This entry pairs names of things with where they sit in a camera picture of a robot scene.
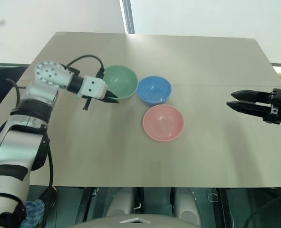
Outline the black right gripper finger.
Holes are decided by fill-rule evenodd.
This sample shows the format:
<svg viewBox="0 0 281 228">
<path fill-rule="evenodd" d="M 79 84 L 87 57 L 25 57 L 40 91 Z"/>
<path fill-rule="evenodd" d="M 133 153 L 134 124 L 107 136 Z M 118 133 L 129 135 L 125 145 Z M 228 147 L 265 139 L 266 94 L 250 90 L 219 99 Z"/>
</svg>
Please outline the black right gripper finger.
<svg viewBox="0 0 281 228">
<path fill-rule="evenodd" d="M 270 103 L 270 93 L 254 91 L 254 90 L 240 90 L 232 92 L 231 96 L 239 101 L 246 101 L 252 103 Z"/>
<path fill-rule="evenodd" d="M 257 117 L 265 117 L 270 113 L 270 107 L 257 105 L 246 101 L 230 101 L 226 103 L 233 110 Z"/>
</svg>

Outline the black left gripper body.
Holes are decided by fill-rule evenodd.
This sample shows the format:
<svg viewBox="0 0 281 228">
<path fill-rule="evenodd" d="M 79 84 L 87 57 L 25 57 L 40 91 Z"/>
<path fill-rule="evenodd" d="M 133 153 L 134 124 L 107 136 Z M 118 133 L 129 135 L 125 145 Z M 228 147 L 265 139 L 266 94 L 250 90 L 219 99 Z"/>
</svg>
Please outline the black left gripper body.
<svg viewBox="0 0 281 228">
<path fill-rule="evenodd" d="M 84 107 L 83 107 L 83 110 L 87 111 L 88 108 L 89 108 L 89 105 L 90 105 L 90 103 L 91 103 L 91 100 L 93 99 L 93 97 L 87 96 L 87 95 L 82 95 L 82 98 L 86 99 L 86 103 L 85 103 L 85 105 L 84 105 Z M 106 98 L 98 99 L 98 100 L 99 100 L 99 101 L 103 101 L 103 102 L 106 102 L 106 101 L 107 101 Z"/>
</svg>

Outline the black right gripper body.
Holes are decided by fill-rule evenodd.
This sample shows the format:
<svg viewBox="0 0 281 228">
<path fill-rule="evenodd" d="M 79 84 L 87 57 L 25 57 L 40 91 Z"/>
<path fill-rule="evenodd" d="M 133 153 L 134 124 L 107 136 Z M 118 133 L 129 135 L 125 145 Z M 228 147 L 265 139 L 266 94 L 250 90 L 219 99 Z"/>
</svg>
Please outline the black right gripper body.
<svg viewBox="0 0 281 228">
<path fill-rule="evenodd" d="M 274 88 L 267 101 L 271 106 L 263 120 L 270 124 L 281 124 L 281 89 Z"/>
</svg>

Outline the green bowl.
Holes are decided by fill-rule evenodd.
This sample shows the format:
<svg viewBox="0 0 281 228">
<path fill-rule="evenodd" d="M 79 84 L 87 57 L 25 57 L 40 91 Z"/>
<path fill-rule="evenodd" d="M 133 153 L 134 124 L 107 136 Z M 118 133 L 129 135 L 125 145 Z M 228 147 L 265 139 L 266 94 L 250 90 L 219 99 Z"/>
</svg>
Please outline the green bowl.
<svg viewBox="0 0 281 228">
<path fill-rule="evenodd" d="M 131 97 L 138 87 L 138 78 L 135 72 L 125 66 L 107 67 L 103 80 L 108 85 L 108 91 L 116 95 L 116 100 Z"/>
</svg>

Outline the blue bowl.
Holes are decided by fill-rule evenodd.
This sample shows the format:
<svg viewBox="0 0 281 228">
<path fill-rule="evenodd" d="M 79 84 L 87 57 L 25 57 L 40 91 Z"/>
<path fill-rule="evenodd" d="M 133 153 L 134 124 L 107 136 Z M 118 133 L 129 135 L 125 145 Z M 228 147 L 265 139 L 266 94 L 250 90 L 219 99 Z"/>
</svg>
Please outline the blue bowl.
<svg viewBox="0 0 281 228">
<path fill-rule="evenodd" d="M 161 105 L 170 98 L 172 86 L 163 77 L 147 76 L 139 82 L 136 93 L 147 105 Z"/>
</svg>

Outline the pink bowl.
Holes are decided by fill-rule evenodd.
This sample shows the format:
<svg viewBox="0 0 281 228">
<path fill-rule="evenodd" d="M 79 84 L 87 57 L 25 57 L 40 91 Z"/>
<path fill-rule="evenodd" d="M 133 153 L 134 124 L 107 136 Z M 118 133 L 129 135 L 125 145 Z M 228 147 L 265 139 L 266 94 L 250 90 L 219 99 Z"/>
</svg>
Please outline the pink bowl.
<svg viewBox="0 0 281 228">
<path fill-rule="evenodd" d="M 146 111 L 142 126 L 151 139 L 169 142 L 182 134 L 184 117 L 177 108 L 168 104 L 159 104 Z"/>
</svg>

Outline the black table leg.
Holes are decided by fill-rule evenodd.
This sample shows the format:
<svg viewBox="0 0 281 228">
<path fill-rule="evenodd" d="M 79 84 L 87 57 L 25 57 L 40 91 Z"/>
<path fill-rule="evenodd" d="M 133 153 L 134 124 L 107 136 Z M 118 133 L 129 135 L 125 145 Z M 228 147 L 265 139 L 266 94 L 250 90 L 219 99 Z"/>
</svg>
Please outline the black table leg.
<svg viewBox="0 0 281 228">
<path fill-rule="evenodd" d="M 81 222 L 85 222 L 87 220 L 88 211 L 89 211 L 93 191 L 94 191 L 93 187 L 84 188 L 84 192 L 83 192 L 82 199 L 81 199 L 81 202 L 80 202 Z"/>
<path fill-rule="evenodd" d="M 230 212 L 226 188 L 218 188 L 217 207 L 219 211 L 219 228 L 233 228 L 234 222 Z"/>
</svg>

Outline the white robot left leg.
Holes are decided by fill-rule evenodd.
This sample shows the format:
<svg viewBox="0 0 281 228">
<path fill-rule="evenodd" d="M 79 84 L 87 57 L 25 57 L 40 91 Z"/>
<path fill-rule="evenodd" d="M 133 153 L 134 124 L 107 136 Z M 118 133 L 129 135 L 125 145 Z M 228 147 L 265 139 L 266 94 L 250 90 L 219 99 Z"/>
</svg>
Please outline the white robot left leg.
<svg viewBox="0 0 281 228">
<path fill-rule="evenodd" d="M 106 216 L 121 216 L 132 214 L 134 210 L 134 189 L 132 187 L 121 188 L 113 197 Z"/>
</svg>

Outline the white robot leg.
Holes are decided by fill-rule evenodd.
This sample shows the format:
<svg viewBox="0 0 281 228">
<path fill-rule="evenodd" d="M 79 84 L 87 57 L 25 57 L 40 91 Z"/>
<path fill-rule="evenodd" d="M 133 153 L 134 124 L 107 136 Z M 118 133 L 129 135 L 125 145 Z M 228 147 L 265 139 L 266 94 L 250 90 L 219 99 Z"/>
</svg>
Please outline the white robot leg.
<svg viewBox="0 0 281 228">
<path fill-rule="evenodd" d="M 174 216 L 183 221 L 199 224 L 199 209 L 189 188 L 176 188 L 174 195 Z"/>
<path fill-rule="evenodd" d="M 121 216 L 132 214 L 134 210 L 134 189 L 132 187 L 121 188 L 113 197 L 106 216 Z"/>
</svg>

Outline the white robot right leg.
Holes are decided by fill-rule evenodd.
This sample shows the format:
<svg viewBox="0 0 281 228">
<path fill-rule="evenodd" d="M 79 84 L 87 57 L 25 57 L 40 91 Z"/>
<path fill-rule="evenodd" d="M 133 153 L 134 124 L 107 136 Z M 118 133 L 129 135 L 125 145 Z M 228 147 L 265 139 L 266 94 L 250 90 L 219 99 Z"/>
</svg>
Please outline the white robot right leg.
<svg viewBox="0 0 281 228">
<path fill-rule="evenodd" d="M 174 195 L 174 216 L 183 221 L 199 224 L 199 209 L 189 188 L 176 188 Z"/>
</svg>

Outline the blue checked cloth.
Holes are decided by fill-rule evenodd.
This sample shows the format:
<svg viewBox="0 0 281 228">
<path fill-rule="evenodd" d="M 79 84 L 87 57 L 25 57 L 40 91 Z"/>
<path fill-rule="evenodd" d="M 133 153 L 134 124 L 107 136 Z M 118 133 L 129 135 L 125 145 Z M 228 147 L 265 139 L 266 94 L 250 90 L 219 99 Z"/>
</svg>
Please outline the blue checked cloth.
<svg viewBox="0 0 281 228">
<path fill-rule="evenodd" d="M 35 201 L 27 201 L 26 218 L 22 221 L 20 228 L 37 228 L 42 222 L 45 204 L 42 200 L 37 199 Z"/>
</svg>

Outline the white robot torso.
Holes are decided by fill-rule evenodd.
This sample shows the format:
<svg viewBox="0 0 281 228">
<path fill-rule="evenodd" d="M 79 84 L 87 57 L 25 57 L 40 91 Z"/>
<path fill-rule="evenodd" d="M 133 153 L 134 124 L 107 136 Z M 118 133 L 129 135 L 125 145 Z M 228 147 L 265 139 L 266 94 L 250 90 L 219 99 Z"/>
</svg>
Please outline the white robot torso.
<svg viewBox="0 0 281 228">
<path fill-rule="evenodd" d="M 125 214 L 96 218 L 69 228 L 206 228 L 181 219 L 158 214 Z"/>
</svg>

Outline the grey window frame post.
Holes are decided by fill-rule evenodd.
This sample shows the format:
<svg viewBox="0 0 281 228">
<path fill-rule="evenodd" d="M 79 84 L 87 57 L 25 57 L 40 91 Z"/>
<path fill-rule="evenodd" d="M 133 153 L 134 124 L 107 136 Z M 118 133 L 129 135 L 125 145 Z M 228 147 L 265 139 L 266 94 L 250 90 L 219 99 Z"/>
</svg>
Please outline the grey window frame post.
<svg viewBox="0 0 281 228">
<path fill-rule="evenodd" d="M 126 34 L 135 34 L 135 27 L 130 0 L 119 0 L 124 30 Z"/>
</svg>

